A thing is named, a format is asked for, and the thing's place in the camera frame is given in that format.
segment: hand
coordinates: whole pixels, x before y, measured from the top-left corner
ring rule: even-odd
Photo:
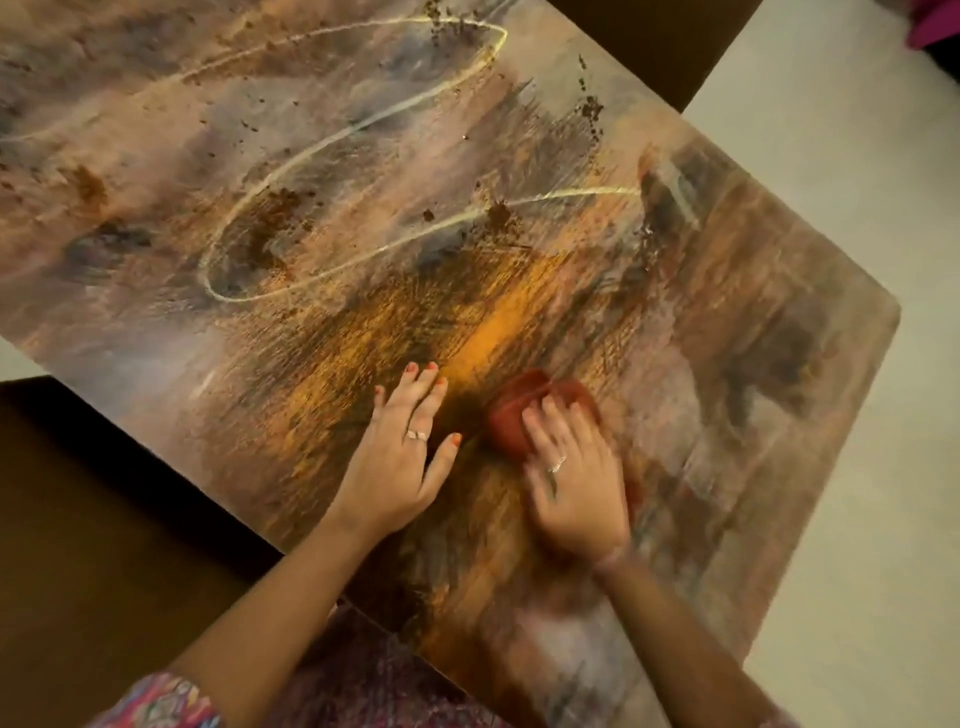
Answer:
[[[327,515],[355,530],[369,546],[398,531],[422,513],[453,467],[461,436],[454,433],[426,465],[426,438],[446,395],[447,382],[428,364],[418,376],[407,365],[390,398],[381,386],[373,395],[373,415]],[[421,433],[422,439],[408,432]]]
[[[542,411],[523,411],[523,423],[538,454],[525,470],[547,536],[592,565],[623,549],[630,542],[623,468],[589,413],[548,397]]]

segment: wrist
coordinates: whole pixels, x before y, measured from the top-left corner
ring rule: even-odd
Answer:
[[[634,551],[632,544],[611,554],[593,568],[593,578],[599,587],[606,593],[626,580],[647,578],[652,576],[646,562]]]
[[[362,521],[351,518],[335,505],[327,509],[310,536],[315,534],[320,540],[337,544],[347,554],[358,555],[361,560],[366,558],[381,540],[381,537],[373,534]]]

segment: painting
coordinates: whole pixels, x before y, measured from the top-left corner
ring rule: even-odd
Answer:
[[[559,12],[21,0],[0,41],[0,334],[281,549],[438,362],[461,456],[348,596],[515,725],[662,720],[483,436],[577,378],[746,655],[899,308]]]

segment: sleeve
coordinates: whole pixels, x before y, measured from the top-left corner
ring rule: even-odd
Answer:
[[[170,672],[148,675],[87,728],[224,728],[209,698]]]

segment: patterned clothing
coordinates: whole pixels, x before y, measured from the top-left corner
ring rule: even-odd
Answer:
[[[149,675],[89,728],[217,728],[222,721],[209,698],[189,680],[169,672]]]
[[[396,638],[339,609],[265,728],[510,728]],[[87,728],[227,728],[193,683],[169,672],[134,685]],[[799,728],[786,715],[761,728]]]

